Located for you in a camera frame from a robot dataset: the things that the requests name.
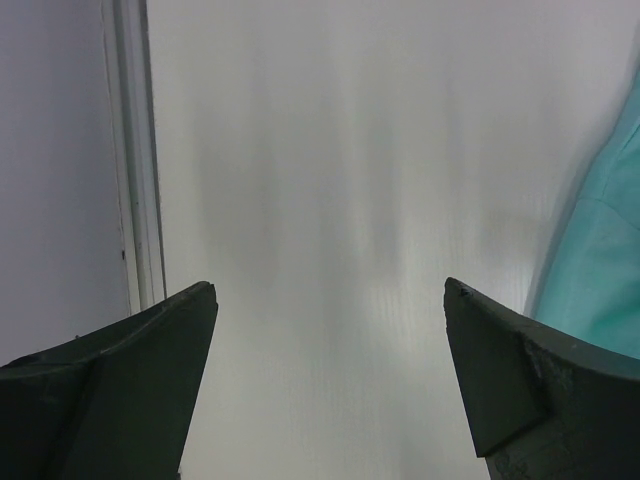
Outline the teal t shirt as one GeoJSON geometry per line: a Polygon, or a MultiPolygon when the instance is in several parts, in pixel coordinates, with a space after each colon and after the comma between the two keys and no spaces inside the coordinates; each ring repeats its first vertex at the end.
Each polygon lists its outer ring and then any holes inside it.
{"type": "Polygon", "coordinates": [[[593,160],[539,290],[534,318],[639,355],[639,84],[593,160]]]}

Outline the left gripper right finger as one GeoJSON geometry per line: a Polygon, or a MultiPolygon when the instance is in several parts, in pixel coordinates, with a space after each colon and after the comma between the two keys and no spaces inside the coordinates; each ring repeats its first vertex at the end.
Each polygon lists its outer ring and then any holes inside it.
{"type": "Polygon", "coordinates": [[[493,479],[636,479],[639,362],[445,282],[450,352],[493,479]]]}

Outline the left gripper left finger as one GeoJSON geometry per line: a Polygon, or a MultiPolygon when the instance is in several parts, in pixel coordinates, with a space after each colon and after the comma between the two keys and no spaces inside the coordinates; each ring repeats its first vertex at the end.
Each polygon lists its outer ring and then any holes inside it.
{"type": "Polygon", "coordinates": [[[198,282],[2,366],[2,478],[178,478],[217,313],[198,282]]]}

